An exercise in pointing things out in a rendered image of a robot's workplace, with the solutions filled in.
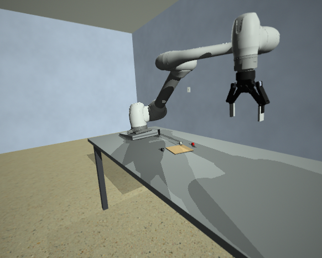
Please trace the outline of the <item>tan square mat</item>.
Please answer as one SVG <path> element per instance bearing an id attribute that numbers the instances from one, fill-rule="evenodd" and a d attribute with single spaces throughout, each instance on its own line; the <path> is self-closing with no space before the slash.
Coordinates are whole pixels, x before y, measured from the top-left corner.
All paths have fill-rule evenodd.
<path id="1" fill-rule="evenodd" d="M 188 151 L 193 151 L 193 149 L 185 146 L 185 145 L 177 145 L 177 146 L 171 146 L 171 147 L 166 147 L 169 151 L 171 151 L 174 154 L 178 153 L 183 153 L 183 152 L 188 152 Z"/>

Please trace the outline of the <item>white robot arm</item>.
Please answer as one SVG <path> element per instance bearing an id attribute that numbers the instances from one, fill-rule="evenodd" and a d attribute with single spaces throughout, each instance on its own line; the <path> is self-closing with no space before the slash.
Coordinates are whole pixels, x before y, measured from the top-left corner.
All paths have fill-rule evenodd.
<path id="1" fill-rule="evenodd" d="M 235 19 L 230 43 L 160 54 L 155 60 L 156 67 L 170 73 L 156 100 L 148 106 L 140 102 L 130 105 L 131 129 L 127 133 L 138 134 L 152 130 L 147 127 L 147 122 L 160 120 L 167 114 L 165 104 L 180 79 L 195 69 L 198 59 L 233 53 L 234 71 L 251 71 L 257 68 L 258 55 L 276 48 L 279 36 L 275 28 L 262 27 L 255 12 L 245 13 Z"/>

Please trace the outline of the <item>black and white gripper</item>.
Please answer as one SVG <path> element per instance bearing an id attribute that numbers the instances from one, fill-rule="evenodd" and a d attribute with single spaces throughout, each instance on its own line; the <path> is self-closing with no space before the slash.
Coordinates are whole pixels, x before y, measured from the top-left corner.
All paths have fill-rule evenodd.
<path id="1" fill-rule="evenodd" d="M 242 81 L 238 81 L 242 80 Z M 264 106 L 270 101 L 263 88 L 262 81 L 255 82 L 255 70 L 236 73 L 237 83 L 231 83 L 231 88 L 227 96 L 226 102 L 230 104 L 230 117 L 235 116 L 235 101 L 240 93 L 249 93 L 258 103 L 258 121 L 264 120 Z M 256 87 L 258 93 L 256 92 Z M 237 87 L 237 90 L 236 90 Z M 236 90 L 236 92 L 235 92 Z M 235 92 L 235 94 L 234 94 Z"/>

